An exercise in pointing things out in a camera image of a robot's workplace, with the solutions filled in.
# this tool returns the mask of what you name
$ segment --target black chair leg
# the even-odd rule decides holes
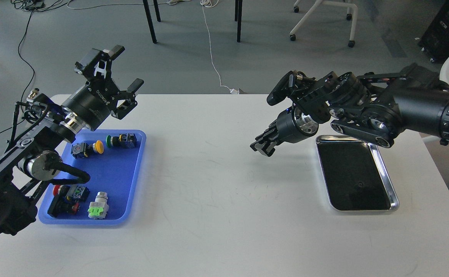
[[[235,22],[238,21],[238,0],[235,0]]]
[[[238,28],[236,30],[236,42],[240,42],[240,37],[242,35],[242,3],[243,0],[238,1]]]
[[[151,19],[151,13],[149,12],[148,0],[142,0],[142,3],[144,4],[144,11],[146,12],[146,18],[148,19],[148,26],[149,32],[151,33],[151,39],[153,40],[153,43],[156,43],[155,28],[153,27],[153,20]]]
[[[156,20],[158,22],[161,22],[161,18],[160,18],[160,7],[158,7],[158,1],[153,0],[153,4],[155,6],[155,12],[156,12]]]

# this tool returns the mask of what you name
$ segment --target gray floor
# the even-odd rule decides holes
[[[110,0],[76,0],[72,7],[90,7]],[[242,42],[236,42],[234,1],[220,0],[205,9],[216,68],[223,84],[246,93],[269,93],[289,70],[323,77],[330,70],[363,74],[398,72],[417,62],[439,71],[416,45],[444,0],[359,0],[356,46],[347,47],[350,22],[344,8],[320,7],[296,36],[289,32],[312,5],[293,0],[246,0],[243,3]],[[46,5],[54,0],[45,0]],[[115,82],[125,89],[133,79],[145,80],[140,93],[228,93],[219,87],[211,65],[209,41],[198,0],[175,6],[160,5],[162,22],[154,17],[158,44],[152,44],[142,5],[72,10],[62,7],[35,13],[23,57],[36,70],[33,87],[52,96],[73,93],[84,78],[73,71],[91,48],[124,45],[113,64]],[[0,1],[0,131],[11,126],[13,104],[31,78],[28,65],[17,54],[29,12]],[[8,134],[0,135],[0,154]]]

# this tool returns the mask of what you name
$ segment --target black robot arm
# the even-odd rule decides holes
[[[6,152],[0,157],[0,234],[15,235],[35,221],[35,205],[49,184],[84,184],[90,180],[87,172],[63,163],[55,148],[63,140],[73,142],[82,128],[94,131],[109,115],[121,119],[137,105],[136,91],[144,82],[136,79],[126,91],[120,91],[111,78],[112,61],[123,51],[119,45],[112,50],[91,49],[75,64],[75,71],[86,77],[86,84],[62,105],[56,105],[38,89],[26,102],[17,102],[14,121],[23,106],[23,118],[31,126],[17,137],[14,126]],[[31,178],[21,189],[12,183],[13,167]],[[61,171],[75,178],[55,179]]]
[[[373,85],[386,83],[386,88]],[[279,114],[250,145],[271,156],[283,142],[296,143],[330,123],[338,133],[390,148],[402,131],[414,130],[449,142],[449,86],[439,74],[413,63],[398,73],[355,77],[330,72],[320,80],[288,72],[267,97],[275,105],[286,97],[292,105]]]

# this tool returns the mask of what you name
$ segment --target white cable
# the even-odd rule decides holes
[[[202,13],[204,14],[204,23],[206,24],[206,28],[207,28],[207,35],[209,35],[209,54],[211,54],[211,64],[212,64],[213,67],[214,67],[214,71],[216,71],[216,73],[218,74],[218,77],[220,78],[220,87],[228,88],[227,86],[224,86],[224,85],[221,83],[221,75],[220,75],[220,73],[218,72],[218,70],[216,69],[216,66],[214,66],[214,61],[213,61],[213,50],[212,50],[212,47],[211,47],[211,33],[209,32],[209,26],[207,26],[206,14],[205,14],[205,12],[204,12],[204,7],[205,7],[205,5],[202,4],[203,1],[204,1],[204,0],[202,0],[200,3],[201,3],[201,5],[202,5]]]
[[[180,2],[190,2],[191,0],[168,0],[166,3],[170,6],[177,5]]]
[[[103,5],[97,5],[93,7],[86,7],[86,8],[73,8],[69,6],[69,3],[73,2],[74,0],[69,0],[68,4],[66,5],[68,8],[73,10],[85,10],[85,9],[93,9],[98,7],[105,7],[105,6],[118,6],[118,5],[143,5],[143,3],[119,3],[119,4],[103,4]],[[190,2],[191,0],[168,0],[165,3],[158,3],[158,5],[164,5],[168,4],[170,6],[176,5],[178,2]]]
[[[200,0],[200,4],[201,4],[203,7],[206,7],[206,8],[216,7],[216,5],[217,5],[219,2],[220,2],[220,0],[217,0],[217,1],[216,1],[216,4],[213,5],[213,3],[211,2],[211,0]]]

